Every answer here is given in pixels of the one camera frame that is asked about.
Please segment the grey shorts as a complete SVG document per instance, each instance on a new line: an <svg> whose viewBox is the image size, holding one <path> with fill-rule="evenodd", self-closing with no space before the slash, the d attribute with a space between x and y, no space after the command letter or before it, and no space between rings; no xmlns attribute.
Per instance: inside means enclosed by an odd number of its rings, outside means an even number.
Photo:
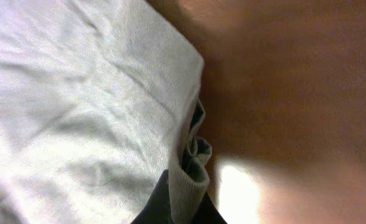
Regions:
<svg viewBox="0 0 366 224"><path fill-rule="evenodd" d="M0 1L0 223L130 223L209 184L203 58L145 1Z"/></svg>

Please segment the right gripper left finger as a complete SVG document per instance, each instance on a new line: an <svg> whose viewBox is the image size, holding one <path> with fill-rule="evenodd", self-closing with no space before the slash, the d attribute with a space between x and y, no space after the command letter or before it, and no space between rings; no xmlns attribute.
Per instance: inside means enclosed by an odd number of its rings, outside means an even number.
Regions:
<svg viewBox="0 0 366 224"><path fill-rule="evenodd" d="M143 210L132 224L173 224L170 195L168 189L168 170L164 170Z"/></svg>

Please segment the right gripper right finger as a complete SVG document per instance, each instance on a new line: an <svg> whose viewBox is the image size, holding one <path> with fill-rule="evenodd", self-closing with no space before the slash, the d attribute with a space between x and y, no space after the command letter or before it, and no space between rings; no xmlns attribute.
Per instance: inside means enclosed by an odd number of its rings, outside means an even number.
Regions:
<svg viewBox="0 0 366 224"><path fill-rule="evenodd" d="M206 192L191 224L227 224Z"/></svg>

